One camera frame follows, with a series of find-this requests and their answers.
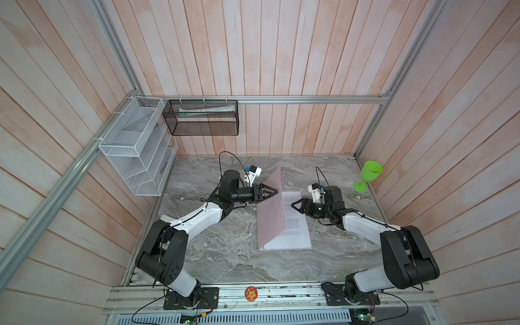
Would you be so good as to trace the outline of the orange round sticker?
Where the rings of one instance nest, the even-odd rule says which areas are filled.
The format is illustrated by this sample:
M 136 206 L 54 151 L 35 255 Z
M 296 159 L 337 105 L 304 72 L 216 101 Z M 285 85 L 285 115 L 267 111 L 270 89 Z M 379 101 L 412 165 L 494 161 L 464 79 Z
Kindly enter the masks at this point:
M 256 287 L 247 287 L 245 290 L 245 299 L 247 301 L 253 302 L 258 298 L 258 290 Z

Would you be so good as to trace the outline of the aluminium frame bar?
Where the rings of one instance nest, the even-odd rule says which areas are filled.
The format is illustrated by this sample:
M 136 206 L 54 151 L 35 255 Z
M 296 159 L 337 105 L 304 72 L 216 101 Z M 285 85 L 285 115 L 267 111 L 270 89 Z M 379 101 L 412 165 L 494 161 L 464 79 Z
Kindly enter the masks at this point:
M 385 104 L 389 97 L 381 95 L 353 95 L 353 96 L 161 96 L 165 101 L 180 100 L 235 100 L 239 104 Z

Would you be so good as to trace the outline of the paper in black basket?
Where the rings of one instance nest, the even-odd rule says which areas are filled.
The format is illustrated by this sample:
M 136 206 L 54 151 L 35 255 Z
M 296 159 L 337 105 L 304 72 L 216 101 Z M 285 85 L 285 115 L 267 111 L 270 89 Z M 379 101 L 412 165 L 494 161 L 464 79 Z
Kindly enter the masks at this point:
M 178 109 L 179 117 L 183 118 L 225 118 L 229 116 L 234 116 L 235 113 L 235 105 L 193 108 L 183 106 Z

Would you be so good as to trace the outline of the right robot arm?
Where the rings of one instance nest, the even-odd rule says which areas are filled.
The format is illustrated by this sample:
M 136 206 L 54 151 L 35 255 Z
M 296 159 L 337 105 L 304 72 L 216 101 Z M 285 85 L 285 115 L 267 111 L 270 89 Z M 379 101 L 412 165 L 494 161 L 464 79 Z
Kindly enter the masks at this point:
M 361 236 L 381 248 L 383 262 L 345 277 L 343 299 L 350 304 L 364 303 L 377 291 L 413 287 L 423 289 L 423 283 L 440 277 L 440 268 L 421 231 L 415 226 L 395 226 L 365 216 L 347 208 L 341 190 L 336 186 L 310 186 L 310 199 L 291 203 L 300 214 Z

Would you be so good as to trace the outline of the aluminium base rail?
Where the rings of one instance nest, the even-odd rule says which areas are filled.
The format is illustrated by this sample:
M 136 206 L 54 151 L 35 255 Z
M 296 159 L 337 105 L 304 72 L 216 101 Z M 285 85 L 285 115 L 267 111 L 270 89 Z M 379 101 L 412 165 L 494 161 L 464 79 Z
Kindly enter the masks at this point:
M 245 298 L 247 284 L 216 284 L 219 300 L 216 311 L 267 311 L 328 309 L 326 293 L 319 282 L 254 283 L 258 297 L 254 301 Z M 142 312 L 163 313 L 165 291 L 156 286 L 115 287 L 110 292 L 103 314 L 133 314 Z M 432 287 L 426 284 L 423 291 L 413 288 L 400 291 L 389 289 L 379 294 L 380 307 L 439 306 Z

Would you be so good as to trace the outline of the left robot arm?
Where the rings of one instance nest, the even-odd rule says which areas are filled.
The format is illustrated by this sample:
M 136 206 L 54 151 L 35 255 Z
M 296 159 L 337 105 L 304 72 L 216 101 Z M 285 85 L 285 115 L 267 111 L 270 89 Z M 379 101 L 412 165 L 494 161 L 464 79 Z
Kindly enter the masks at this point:
M 277 194 L 278 189 L 267 184 L 245 181 L 237 170 L 225 171 L 201 207 L 179 219 L 164 215 L 151 225 L 135 259 L 136 268 L 183 298 L 195 297 L 200 282 L 184 269 L 190 240 L 223 221 L 238 203 L 257 204 Z

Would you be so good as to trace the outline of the black mesh basket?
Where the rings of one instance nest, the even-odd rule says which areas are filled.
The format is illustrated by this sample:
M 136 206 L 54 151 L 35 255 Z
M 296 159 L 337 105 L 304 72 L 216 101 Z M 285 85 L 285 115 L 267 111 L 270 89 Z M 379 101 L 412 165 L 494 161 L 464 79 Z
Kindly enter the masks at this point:
M 178 109 L 181 107 L 213 107 L 235 105 L 234 116 L 225 118 L 183 118 L 179 117 Z M 174 136 L 237 136 L 240 130 L 240 117 L 238 103 L 235 100 L 168 100 L 162 112 L 169 131 Z

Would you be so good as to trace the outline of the pink file folder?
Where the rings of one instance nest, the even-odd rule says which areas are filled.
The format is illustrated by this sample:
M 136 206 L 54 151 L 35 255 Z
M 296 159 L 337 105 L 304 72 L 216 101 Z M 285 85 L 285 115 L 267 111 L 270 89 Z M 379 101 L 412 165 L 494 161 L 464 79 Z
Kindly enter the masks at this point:
M 282 193 L 282 172 L 280 167 L 265 181 L 265 185 L 278 190 L 278 194 L 264 202 L 257 204 L 257 237 L 258 249 L 263 247 L 287 227 L 284 215 Z

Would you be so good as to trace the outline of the underlying white paper sheet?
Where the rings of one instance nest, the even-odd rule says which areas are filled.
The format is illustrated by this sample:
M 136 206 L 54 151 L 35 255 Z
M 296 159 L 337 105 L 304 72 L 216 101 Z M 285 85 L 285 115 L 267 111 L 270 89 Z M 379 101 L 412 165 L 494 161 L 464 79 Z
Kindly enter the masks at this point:
M 309 250 L 311 238 L 305 215 L 297 212 L 291 204 L 301 199 L 300 192 L 283 192 L 284 215 L 287 227 L 263 249 L 265 251 Z

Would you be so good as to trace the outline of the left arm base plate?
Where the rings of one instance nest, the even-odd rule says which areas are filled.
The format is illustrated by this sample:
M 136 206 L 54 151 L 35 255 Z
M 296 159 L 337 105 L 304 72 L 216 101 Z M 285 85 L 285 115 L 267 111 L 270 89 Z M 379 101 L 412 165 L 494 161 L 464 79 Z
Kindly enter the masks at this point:
M 219 303 L 218 287 L 196 287 L 189 297 L 184 297 L 178 292 L 169 290 L 165 297 L 163 308 L 165 310 L 194 310 L 217 309 Z

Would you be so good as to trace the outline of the green plastic goblet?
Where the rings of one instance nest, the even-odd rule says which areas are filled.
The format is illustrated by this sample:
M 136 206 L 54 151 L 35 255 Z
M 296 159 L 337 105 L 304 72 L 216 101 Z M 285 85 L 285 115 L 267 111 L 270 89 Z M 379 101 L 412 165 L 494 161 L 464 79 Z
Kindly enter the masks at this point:
M 375 181 L 382 173 L 383 166 L 380 163 L 376 161 L 365 162 L 360 174 L 362 181 L 355 182 L 353 184 L 353 189 L 361 194 L 367 192 L 367 184 Z

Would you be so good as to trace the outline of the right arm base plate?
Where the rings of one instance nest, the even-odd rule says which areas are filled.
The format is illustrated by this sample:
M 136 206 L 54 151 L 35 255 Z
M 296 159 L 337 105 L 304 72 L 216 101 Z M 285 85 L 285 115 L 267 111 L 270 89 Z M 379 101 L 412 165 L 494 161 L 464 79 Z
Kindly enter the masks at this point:
M 381 304 L 376 292 L 361 292 L 350 282 L 347 284 L 324 282 L 320 288 L 324 291 L 327 306 L 358 306 L 361 304 L 376 306 Z

